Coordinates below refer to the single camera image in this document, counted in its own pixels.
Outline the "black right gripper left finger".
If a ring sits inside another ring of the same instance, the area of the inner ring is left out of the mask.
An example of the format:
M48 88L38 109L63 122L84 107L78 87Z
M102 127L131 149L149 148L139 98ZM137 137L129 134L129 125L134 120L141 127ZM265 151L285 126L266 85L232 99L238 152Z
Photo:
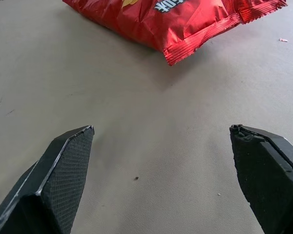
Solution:
M84 191L95 131L54 138L0 204L0 234L69 234Z

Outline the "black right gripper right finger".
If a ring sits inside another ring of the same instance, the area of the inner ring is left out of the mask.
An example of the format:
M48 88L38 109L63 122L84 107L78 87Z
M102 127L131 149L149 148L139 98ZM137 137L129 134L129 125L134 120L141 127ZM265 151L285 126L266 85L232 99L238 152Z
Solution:
M266 234L293 234L293 146L284 137L230 127L240 188Z

